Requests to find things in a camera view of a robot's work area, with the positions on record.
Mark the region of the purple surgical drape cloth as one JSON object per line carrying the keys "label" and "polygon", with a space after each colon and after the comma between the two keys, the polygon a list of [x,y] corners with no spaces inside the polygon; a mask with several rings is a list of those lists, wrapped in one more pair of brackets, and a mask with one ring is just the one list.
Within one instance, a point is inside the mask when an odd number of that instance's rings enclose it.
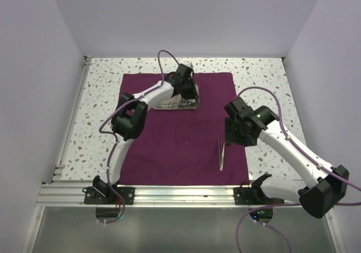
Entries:
{"label": "purple surgical drape cloth", "polygon": [[[122,95],[135,94],[136,86],[144,87],[154,78],[153,74],[124,77]],[[127,152],[117,184],[188,186],[249,182],[242,146],[225,146],[223,171],[219,170],[218,140],[224,139],[224,106],[236,97],[232,74],[198,73],[195,82],[200,92],[196,110],[148,110],[144,129]]]}

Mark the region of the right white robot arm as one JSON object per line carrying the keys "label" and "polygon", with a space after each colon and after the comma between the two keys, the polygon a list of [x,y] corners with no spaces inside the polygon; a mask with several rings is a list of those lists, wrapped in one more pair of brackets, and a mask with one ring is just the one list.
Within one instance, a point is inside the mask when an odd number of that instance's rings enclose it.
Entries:
{"label": "right white robot arm", "polygon": [[299,203],[315,218],[322,218],[345,195],[349,171],[319,158],[286,129],[280,118],[266,106],[254,110],[242,99],[225,106],[226,145],[256,146],[258,141],[276,151],[301,180],[282,180],[263,174],[250,185],[234,188],[236,204],[266,204],[271,199]]}

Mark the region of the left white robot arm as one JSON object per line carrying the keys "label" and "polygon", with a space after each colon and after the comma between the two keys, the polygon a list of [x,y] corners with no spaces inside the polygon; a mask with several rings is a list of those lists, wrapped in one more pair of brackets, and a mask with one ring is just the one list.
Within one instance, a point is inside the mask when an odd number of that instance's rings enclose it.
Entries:
{"label": "left white robot arm", "polygon": [[195,109],[199,105],[199,88],[194,79],[160,80],[140,93],[124,93],[121,96],[114,113],[99,128],[101,134],[111,134],[115,141],[104,174],[94,177],[93,192],[87,193],[88,196],[105,204],[112,204],[118,199],[125,203],[124,196],[116,187],[127,152],[144,129],[148,110],[157,109],[164,101],[176,97],[185,101],[185,105],[191,104],[190,109]]}

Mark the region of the stainless steel instrument tray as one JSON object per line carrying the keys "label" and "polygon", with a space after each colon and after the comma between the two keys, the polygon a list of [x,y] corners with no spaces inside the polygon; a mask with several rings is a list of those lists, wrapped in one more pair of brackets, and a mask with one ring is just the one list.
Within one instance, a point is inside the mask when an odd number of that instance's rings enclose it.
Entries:
{"label": "stainless steel instrument tray", "polygon": [[[166,109],[166,108],[164,107],[164,106],[165,106],[165,103],[174,101],[174,97],[162,101],[158,106],[155,106],[153,109],[154,109],[154,110],[174,110],[174,109]],[[199,105],[200,105],[200,96],[199,96],[199,98],[198,98],[196,101],[197,101],[197,105],[196,105],[196,108],[195,108],[195,109],[183,109],[183,108],[180,108],[180,109],[178,109],[178,110],[196,110],[196,109],[199,107]]]}

